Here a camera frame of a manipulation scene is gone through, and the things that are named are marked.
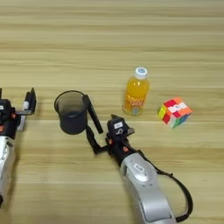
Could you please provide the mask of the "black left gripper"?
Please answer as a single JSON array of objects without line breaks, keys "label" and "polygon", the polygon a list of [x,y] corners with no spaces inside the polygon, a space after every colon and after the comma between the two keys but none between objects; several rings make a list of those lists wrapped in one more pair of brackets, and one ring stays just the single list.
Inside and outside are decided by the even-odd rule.
[{"label": "black left gripper", "polygon": [[2,89],[0,88],[0,137],[14,138],[21,116],[29,116],[35,113],[37,99],[34,88],[26,93],[25,101],[28,104],[28,108],[16,110],[11,106],[11,102],[8,99],[2,99]]}]

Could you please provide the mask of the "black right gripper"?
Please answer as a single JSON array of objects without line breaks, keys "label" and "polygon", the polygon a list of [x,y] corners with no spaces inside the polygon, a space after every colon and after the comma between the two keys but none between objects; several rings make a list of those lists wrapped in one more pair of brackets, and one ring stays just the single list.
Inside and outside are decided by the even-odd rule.
[{"label": "black right gripper", "polygon": [[130,146],[128,136],[135,133],[125,120],[118,115],[111,115],[111,119],[107,123],[108,133],[105,138],[106,145],[101,147],[95,140],[95,134],[92,129],[86,127],[87,140],[90,143],[94,154],[106,151],[118,165],[129,155],[136,151]]}]

